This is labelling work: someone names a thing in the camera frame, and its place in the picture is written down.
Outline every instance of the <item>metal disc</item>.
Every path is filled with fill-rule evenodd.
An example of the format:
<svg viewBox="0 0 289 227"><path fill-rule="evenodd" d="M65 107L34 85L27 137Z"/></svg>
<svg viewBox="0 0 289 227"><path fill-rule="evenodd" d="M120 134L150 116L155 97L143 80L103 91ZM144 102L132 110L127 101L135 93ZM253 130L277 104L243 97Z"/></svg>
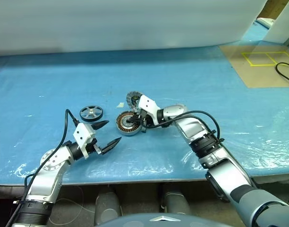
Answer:
<svg viewBox="0 0 289 227"><path fill-rule="evenodd" d="M140 96L143 94L138 91L130 91L127 94L127 104L130 106L132 110L135 112L138 111L138 102L140 100Z"/></svg>
<svg viewBox="0 0 289 227"><path fill-rule="evenodd" d="M139 122L130 123L127 120L135 113L133 111L125 111L116 118L116 125L119 132L125 136L133 136L141 130Z"/></svg>
<svg viewBox="0 0 289 227"><path fill-rule="evenodd" d="M96 105L86 106L79 112L85 122L95 122L102 118L102 108Z"/></svg>

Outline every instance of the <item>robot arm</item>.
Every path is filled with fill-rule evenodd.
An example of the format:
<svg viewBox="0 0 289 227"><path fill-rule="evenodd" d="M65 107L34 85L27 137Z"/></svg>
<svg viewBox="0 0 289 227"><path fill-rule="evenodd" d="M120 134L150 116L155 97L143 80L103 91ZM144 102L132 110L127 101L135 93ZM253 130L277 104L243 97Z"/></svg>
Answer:
<svg viewBox="0 0 289 227"><path fill-rule="evenodd" d="M117 138L104 148L97 146L95 130L103 127L108 121L96 122L92 125L79 123L74 132L76 142L71 141L62 147L51 157L36 175L25 202L18 211L13 227L46 226L52 207L60 192L62 177L68 168L78 159L89 157L96 152L105 154L114 148L121 138ZM54 151L46 152L41 163Z"/></svg>
<svg viewBox="0 0 289 227"><path fill-rule="evenodd" d="M163 109L145 95L138 102L140 118L149 116L155 126L187 112L184 105ZM242 166L215 137L204 122L196 118L174 121L180 134L207 169L206 178L217 195L230 201L247 227L289 226L289 206L269 192L257 189Z"/></svg>

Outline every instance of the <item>silver robot arm segment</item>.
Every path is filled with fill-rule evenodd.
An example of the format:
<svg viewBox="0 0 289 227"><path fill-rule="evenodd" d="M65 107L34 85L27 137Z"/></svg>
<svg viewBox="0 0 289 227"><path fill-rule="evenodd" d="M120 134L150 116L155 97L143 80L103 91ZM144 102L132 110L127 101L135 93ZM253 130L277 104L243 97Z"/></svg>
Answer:
<svg viewBox="0 0 289 227"><path fill-rule="evenodd" d="M97 146L95 130L103 127L106 123L108 121L96 122L92 125L84 123L77 125L73 134L76 142L68 141L63 144L36 175L13 227L44 227L47 225L52 207L60 192L63 175L68 168L82 157L87 159L90 153L107 153L120 141L120 138L117 138L104 148ZM53 151L54 149L46 152L41 158L41 163Z"/></svg>
<svg viewBox="0 0 289 227"><path fill-rule="evenodd" d="M149 115L154 125L187 112L184 105L161 109L145 95L140 97L138 108L140 115ZM214 136L215 131L210 131L204 122L195 118L176 120L174 124L198 156L202 167L207 169L205 176L218 197L231 202L247 227L289 227L289 205L269 192L257 189L242 166L222 145L223 140Z"/></svg>

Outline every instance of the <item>table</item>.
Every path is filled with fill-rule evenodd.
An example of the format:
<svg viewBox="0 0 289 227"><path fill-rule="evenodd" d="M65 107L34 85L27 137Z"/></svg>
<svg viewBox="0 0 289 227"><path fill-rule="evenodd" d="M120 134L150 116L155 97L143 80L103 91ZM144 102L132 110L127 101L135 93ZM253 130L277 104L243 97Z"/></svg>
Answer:
<svg viewBox="0 0 289 227"><path fill-rule="evenodd" d="M256 44L265 32L253 25L236 44ZM251 176L289 173L289 87L247 88L211 46L0 57L0 184L22 184L57 146L66 108L79 117L82 107L101 106L102 120L110 122L97 131L98 144L119 137L115 119L128 110L126 94L133 90L160 107L183 103L212 114L224 144ZM73 131L70 122L68 140ZM64 183L190 181L205 172L169 127L123 137L106 155L77 161Z"/></svg>

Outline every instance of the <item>white panel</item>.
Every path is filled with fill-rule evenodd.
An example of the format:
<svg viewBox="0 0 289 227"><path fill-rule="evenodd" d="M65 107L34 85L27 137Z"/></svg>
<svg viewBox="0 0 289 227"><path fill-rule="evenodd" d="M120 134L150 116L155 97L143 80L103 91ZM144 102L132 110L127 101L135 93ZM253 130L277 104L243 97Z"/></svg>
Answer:
<svg viewBox="0 0 289 227"><path fill-rule="evenodd" d="M274 43L284 43L289 38L289 2L273 23L263 40Z"/></svg>
<svg viewBox="0 0 289 227"><path fill-rule="evenodd" d="M266 0L0 0L0 54L207 46L242 38Z"/></svg>

